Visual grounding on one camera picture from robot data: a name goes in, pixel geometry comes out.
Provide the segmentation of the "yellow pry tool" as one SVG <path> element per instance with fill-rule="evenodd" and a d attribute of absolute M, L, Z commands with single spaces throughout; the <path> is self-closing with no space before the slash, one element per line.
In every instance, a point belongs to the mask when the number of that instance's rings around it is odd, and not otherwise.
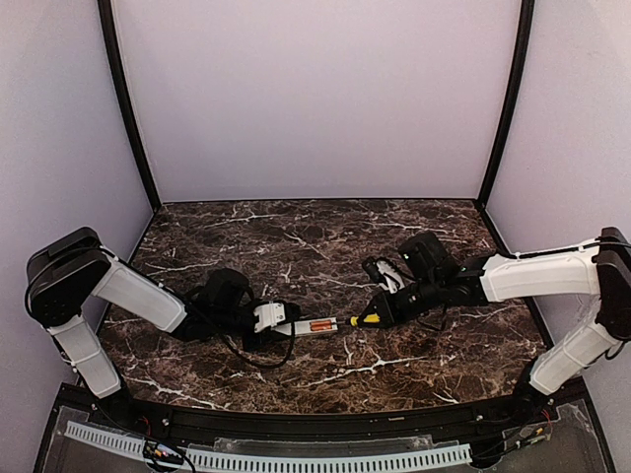
<path fill-rule="evenodd" d="M 381 319 L 376 313 L 371 313 L 360 316 L 351 316 L 346 321 L 346 324 L 352 327 L 380 327 Z"/>

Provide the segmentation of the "white remote control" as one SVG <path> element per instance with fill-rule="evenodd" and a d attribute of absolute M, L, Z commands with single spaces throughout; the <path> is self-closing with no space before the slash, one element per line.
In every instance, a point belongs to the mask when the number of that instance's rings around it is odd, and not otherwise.
<path fill-rule="evenodd" d="M 338 324 L 335 317 L 327 317 L 284 323 L 273 327 L 272 330 L 285 336 L 294 334 L 297 337 L 303 337 L 336 333 Z"/>

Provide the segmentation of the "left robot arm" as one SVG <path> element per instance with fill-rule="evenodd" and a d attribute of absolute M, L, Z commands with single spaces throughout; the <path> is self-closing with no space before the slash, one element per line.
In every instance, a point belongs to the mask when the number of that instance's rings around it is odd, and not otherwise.
<path fill-rule="evenodd" d="M 90 297 L 121 307 L 180 341 L 238 335 L 246 351 L 338 329 L 333 317 L 305 320 L 296 304 L 256 298 L 248 278 L 228 268 L 179 294 L 118 258 L 88 227 L 36 252 L 26 272 L 28 315 L 98 399 L 122 397 L 127 388 L 82 314 Z"/>

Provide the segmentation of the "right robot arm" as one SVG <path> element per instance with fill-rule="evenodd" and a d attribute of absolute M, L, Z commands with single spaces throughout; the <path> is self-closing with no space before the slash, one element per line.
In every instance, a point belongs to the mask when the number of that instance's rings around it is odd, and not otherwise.
<path fill-rule="evenodd" d="M 413 282 L 386 292 L 381 320 L 407 321 L 437 306 L 482 306 L 511 299 L 586 294 L 599 308 L 539 356 L 516 391 L 542 398 L 617 344 L 630 340 L 630 243 L 615 227 L 563 248 L 474 257 L 457 264 L 432 233 L 399 248 Z"/>

